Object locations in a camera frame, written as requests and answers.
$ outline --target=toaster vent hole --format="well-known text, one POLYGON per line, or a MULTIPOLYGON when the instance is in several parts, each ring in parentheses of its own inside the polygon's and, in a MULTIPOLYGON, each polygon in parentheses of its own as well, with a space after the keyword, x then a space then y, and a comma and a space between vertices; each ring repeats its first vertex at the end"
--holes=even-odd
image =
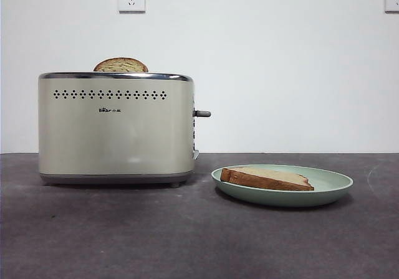
POLYGON ((107 98, 111 100, 113 97, 117 98, 118 100, 123 99, 123 96, 125 99, 153 99, 157 100, 158 97, 162 100, 165 100, 167 98, 166 92, 157 92, 156 90, 144 90, 141 93, 138 90, 53 90, 52 95, 54 98, 59 99, 59 98, 68 98, 69 96, 73 99, 76 99, 80 97, 81 99, 89 98, 90 99, 95 99, 97 96, 99 99, 107 98))

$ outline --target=toast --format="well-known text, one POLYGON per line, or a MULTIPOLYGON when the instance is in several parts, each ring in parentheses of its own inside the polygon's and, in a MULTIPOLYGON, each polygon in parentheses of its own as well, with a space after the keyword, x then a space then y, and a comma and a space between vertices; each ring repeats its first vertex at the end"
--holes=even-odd
POLYGON ((148 72, 147 66, 133 58, 111 58, 94 67, 95 72, 148 72))
POLYGON ((223 168, 220 180, 261 189, 314 191, 305 176, 261 168, 223 168))

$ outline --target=light green plate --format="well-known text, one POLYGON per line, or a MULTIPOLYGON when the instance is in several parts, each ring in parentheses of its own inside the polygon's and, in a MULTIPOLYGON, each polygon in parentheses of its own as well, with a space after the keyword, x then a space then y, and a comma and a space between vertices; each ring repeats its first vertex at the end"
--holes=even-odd
POLYGON ((321 206, 334 202, 348 193, 353 184, 353 180, 343 174, 300 166, 288 165, 237 165, 224 168, 235 167, 254 167, 270 169, 275 171, 285 171, 301 174, 309 179, 309 183, 314 187, 314 191, 281 191, 258 189, 256 187, 240 186, 229 182, 220 181, 222 168, 212 172, 213 180, 217 187, 226 194, 235 198, 257 204, 283 207, 309 207, 321 206))

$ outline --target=toaster top rim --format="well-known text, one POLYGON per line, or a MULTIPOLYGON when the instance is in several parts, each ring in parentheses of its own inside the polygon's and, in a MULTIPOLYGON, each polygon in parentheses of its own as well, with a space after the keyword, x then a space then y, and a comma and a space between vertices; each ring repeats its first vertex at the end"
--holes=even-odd
POLYGON ((176 80, 192 82, 193 79, 187 75, 175 73, 146 73, 146 72, 48 72, 39 75, 43 78, 124 78, 132 80, 176 80))

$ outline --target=bread crust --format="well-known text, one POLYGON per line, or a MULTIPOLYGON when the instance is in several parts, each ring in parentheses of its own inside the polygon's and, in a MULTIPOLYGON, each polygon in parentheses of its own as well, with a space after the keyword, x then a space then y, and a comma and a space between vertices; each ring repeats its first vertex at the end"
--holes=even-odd
MULTIPOLYGON (((132 70, 132 72, 148 72, 148 68, 143 62, 140 62, 137 59, 127 58, 127 57, 116 57, 116 58, 111 58, 111 59, 107 59, 107 60, 101 61, 99 64, 97 64, 94 67, 94 71, 95 72, 101 72, 101 71, 103 71, 102 69, 107 67, 108 64, 112 64, 112 63, 118 62, 119 60, 127 61, 127 62, 130 62, 130 63, 135 62, 136 64, 141 66, 142 70, 132 70)), ((116 70, 114 70, 114 72, 126 72, 126 70, 123 70, 123 69, 117 70, 116 69, 116 70)))
POLYGON ((306 184, 306 186, 223 168, 220 175, 220 180, 230 182, 232 184, 239 184, 248 187, 258 187, 261 189, 283 191, 314 191, 314 187, 312 187, 307 182, 307 178, 304 176, 302 177, 305 179, 304 184, 306 184))

